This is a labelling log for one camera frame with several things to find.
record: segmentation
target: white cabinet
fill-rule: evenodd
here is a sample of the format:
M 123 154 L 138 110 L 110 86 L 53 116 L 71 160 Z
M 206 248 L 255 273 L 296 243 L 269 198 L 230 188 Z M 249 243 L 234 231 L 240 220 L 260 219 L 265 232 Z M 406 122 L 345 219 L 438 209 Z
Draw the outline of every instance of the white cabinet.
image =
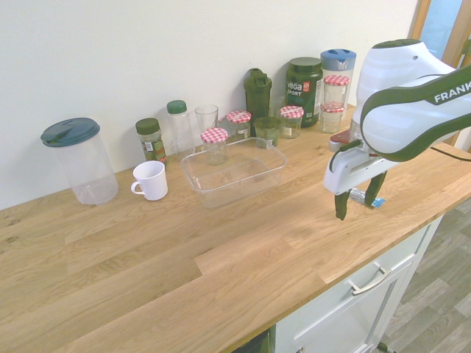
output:
M 379 343 L 440 219 L 276 324 L 275 353 L 366 353 Z

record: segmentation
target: cabinet door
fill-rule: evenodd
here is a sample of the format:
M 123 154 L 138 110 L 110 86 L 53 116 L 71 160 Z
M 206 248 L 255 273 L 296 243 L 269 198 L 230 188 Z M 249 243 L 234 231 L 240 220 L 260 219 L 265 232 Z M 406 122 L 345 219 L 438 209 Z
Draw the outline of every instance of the cabinet door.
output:
M 302 332 L 296 332 L 291 340 L 276 337 L 277 353 L 353 353 L 369 352 L 372 333 L 380 317 L 400 289 L 411 262 L 393 271 L 386 280 L 373 289 L 339 303 L 335 310 L 314 322 Z

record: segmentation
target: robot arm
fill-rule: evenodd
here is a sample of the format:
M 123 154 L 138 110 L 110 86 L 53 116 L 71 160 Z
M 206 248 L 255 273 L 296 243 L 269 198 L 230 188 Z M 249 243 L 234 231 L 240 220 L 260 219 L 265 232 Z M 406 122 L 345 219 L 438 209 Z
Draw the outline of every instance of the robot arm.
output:
M 413 40 L 386 42 L 373 47 L 365 60 L 365 65 L 373 63 L 376 70 L 362 68 L 358 105 L 350 128 L 351 142 L 333 156 L 325 174 L 324 185 L 336 195 L 337 217 L 342 220 L 351 188 L 371 179 L 366 192 L 366 204 L 371 204 L 390 168 L 471 126 L 471 67 L 454 71 L 424 48 L 423 43 Z M 390 70 L 388 65 L 378 70 L 381 57 L 383 64 L 393 62 Z M 427 63 L 426 70 L 406 68 L 407 74 L 400 79 L 413 79 L 401 82 L 398 87 L 388 86 L 388 81 L 397 82 L 397 77 L 392 76 L 398 74 L 395 60 L 407 57 L 412 65 L 420 57 Z M 425 72 L 427 76 L 414 77 Z M 372 73 L 380 79 L 372 79 Z

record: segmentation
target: wooden floor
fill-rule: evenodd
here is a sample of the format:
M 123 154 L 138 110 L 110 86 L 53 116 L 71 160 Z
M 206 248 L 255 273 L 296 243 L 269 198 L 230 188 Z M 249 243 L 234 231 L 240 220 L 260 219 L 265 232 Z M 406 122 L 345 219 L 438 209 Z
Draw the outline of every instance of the wooden floor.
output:
M 471 199 L 444 216 L 382 341 L 397 353 L 471 353 Z

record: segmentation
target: green lid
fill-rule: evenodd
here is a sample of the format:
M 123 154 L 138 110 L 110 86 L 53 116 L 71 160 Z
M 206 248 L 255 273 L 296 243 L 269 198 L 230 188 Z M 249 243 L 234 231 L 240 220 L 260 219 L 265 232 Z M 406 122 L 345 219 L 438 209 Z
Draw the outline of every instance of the green lid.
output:
M 67 147 L 86 141 L 99 131 L 100 125 L 93 119 L 74 118 L 48 127 L 41 135 L 41 140 L 49 147 Z
M 314 72 L 321 70 L 322 61 L 316 57 L 297 57 L 289 61 L 289 68 L 296 72 Z
M 139 135 L 151 135 L 160 130 L 159 121 L 155 118 L 145 118 L 135 123 Z
M 397 48 L 399 46 L 412 46 L 418 43 L 421 43 L 421 41 L 417 39 L 411 39 L 411 38 L 388 40 L 387 42 L 376 44 L 375 46 L 373 46 L 373 49 Z
M 251 68 L 250 76 L 244 80 L 244 89 L 251 92 L 269 92 L 272 89 L 272 80 L 261 69 Z
M 170 114 L 180 114 L 186 111 L 185 101 L 170 101 L 167 104 L 167 112 Z

